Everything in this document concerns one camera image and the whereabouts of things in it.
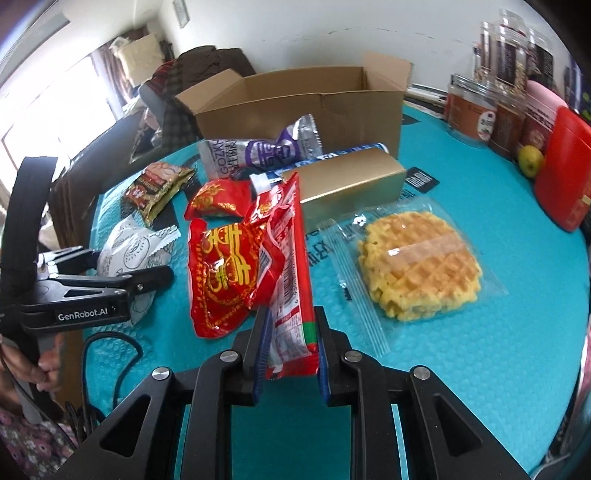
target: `picture frame on wall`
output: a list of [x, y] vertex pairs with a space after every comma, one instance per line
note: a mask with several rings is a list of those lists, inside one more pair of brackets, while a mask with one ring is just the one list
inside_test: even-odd
[[174, 13], [177, 15], [178, 26], [184, 28], [189, 23], [189, 12], [185, 0], [173, 0]]

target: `human hand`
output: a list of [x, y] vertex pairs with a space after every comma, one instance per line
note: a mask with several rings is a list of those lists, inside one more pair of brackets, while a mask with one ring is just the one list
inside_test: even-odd
[[[59, 333], [55, 337], [54, 348], [43, 352], [37, 365], [32, 364], [20, 350], [0, 345], [4, 360], [14, 377], [37, 386], [39, 391], [56, 392], [61, 388], [62, 362], [61, 355], [65, 346], [65, 337]], [[0, 405], [11, 411], [20, 409], [18, 394], [9, 373], [0, 363]]]

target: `white snack package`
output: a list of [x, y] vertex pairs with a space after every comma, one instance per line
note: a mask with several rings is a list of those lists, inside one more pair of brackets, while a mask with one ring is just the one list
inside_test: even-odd
[[[139, 226], [130, 215], [115, 225], [109, 234], [100, 252], [96, 273], [116, 277], [142, 268], [168, 265], [174, 241], [180, 236], [175, 226], [154, 232]], [[136, 296], [130, 308], [131, 325], [136, 325], [148, 312], [155, 294], [151, 291]]]

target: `person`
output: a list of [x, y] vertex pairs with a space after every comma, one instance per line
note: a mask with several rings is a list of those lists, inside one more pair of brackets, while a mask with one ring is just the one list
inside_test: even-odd
[[[38, 364], [34, 365], [18, 349], [0, 343], [7, 367], [15, 378], [51, 393], [61, 388], [64, 346], [64, 335], [59, 333], [55, 337], [54, 348], [42, 353]], [[71, 429], [64, 425], [61, 427], [75, 442]], [[51, 477], [72, 454], [72, 449], [51, 423], [44, 421], [32, 425], [26, 421], [12, 379], [1, 362], [0, 441], [31, 480]]]

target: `metal screw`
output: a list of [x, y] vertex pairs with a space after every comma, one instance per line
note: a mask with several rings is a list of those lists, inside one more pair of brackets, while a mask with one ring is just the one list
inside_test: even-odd
[[431, 376], [431, 371], [427, 367], [417, 367], [413, 370], [413, 375], [419, 380], [426, 380]]
[[152, 378], [155, 380], [166, 380], [170, 375], [170, 370], [166, 367], [158, 367], [152, 372]]
[[238, 358], [238, 354], [234, 350], [226, 350], [225, 352], [220, 353], [220, 360], [222, 362], [233, 362]]
[[349, 350], [345, 353], [344, 357], [345, 360], [347, 360], [348, 362], [356, 364], [357, 362], [361, 361], [361, 357], [363, 357], [363, 355], [361, 354], [361, 352], [358, 352], [357, 350]]

